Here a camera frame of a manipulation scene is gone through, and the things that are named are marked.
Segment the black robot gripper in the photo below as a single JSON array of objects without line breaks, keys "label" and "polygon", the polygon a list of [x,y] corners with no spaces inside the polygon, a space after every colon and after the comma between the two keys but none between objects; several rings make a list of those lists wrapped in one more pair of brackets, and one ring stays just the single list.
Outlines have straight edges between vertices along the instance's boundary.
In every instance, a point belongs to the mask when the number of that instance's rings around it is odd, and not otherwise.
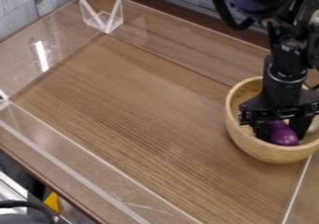
[{"label": "black robot gripper", "polygon": [[319,91],[305,90],[307,73],[297,79],[286,79],[274,74],[272,56],[264,59],[262,91],[238,107],[239,124],[254,126],[255,137],[270,141],[267,121],[291,119],[291,128],[302,140],[310,129],[315,115],[319,115]]}]

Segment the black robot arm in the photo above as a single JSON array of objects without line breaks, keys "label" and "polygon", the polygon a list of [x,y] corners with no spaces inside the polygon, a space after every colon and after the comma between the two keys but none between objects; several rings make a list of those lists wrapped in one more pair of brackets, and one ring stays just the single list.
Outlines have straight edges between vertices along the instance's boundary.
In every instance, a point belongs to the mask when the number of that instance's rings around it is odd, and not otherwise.
[{"label": "black robot arm", "polygon": [[271,140],[271,125],[284,119],[288,133],[306,136],[319,115],[319,90],[303,85],[319,70],[319,0],[212,0],[224,22],[236,30],[262,22],[271,53],[264,59],[260,93],[239,105],[239,123],[256,137]]}]

